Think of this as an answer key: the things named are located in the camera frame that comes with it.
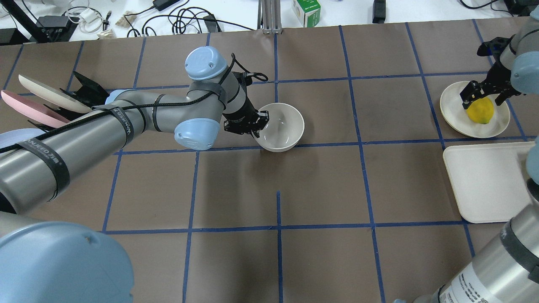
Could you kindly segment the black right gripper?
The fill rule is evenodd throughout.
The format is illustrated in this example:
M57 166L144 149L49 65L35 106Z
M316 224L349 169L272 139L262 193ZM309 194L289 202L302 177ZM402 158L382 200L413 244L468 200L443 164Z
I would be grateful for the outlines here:
M501 64L495 64L488 71L485 80L470 81L460 92L462 107L466 110L473 102L480 98L497 95L496 105L502 105L508 98L519 96L522 93L516 90L510 80L511 71Z

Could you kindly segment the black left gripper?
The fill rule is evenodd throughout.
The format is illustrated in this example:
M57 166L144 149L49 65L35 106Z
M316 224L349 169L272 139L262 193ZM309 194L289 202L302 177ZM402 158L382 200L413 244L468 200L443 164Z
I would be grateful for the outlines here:
M225 132L238 135L249 134L254 138L260 137L259 132L270 121L268 111L258 111L248 98L240 109L233 113L224 113L223 116L225 117Z

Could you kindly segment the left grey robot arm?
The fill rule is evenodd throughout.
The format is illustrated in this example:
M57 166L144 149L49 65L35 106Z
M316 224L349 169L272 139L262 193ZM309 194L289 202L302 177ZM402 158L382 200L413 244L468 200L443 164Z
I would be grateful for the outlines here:
M185 60L186 96L115 90L103 105L65 126L1 149L2 303L131 303L133 265L114 238L77 223L26 214L146 131L171 133L192 150L213 147L224 130L259 136L269 121L246 88L260 72L203 46Z

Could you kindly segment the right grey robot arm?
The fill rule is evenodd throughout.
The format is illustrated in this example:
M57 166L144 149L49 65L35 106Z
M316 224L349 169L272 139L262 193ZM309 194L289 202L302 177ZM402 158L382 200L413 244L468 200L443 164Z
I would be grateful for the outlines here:
M538 9L514 36L484 42L477 54L495 60L485 80L447 86L440 110L458 132L489 138L510 122L508 98L538 94ZM443 161L461 216L504 225L451 280L415 302L537 303L538 140L450 146Z

